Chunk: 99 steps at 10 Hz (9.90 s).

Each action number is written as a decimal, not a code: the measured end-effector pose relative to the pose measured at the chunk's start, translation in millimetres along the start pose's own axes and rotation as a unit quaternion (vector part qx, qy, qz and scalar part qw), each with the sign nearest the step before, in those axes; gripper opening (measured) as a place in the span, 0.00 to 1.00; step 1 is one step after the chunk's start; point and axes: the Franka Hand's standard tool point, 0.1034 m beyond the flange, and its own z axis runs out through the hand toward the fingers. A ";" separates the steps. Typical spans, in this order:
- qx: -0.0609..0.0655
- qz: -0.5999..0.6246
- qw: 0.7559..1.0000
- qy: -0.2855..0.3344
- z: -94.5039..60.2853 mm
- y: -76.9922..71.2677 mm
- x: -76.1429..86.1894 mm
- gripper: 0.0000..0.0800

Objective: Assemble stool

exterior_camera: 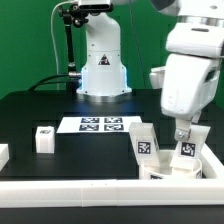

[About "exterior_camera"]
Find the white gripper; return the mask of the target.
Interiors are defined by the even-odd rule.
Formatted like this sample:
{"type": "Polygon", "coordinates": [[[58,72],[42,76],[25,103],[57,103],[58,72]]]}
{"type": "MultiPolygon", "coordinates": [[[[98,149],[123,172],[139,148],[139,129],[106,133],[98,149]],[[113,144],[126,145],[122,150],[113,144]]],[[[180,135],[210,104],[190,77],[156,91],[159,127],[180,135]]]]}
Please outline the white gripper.
{"type": "Polygon", "coordinates": [[[191,124],[214,99],[220,65],[220,59],[172,53],[164,66],[151,69],[152,87],[162,90],[161,111],[175,118],[177,141],[190,138],[191,124]]]}

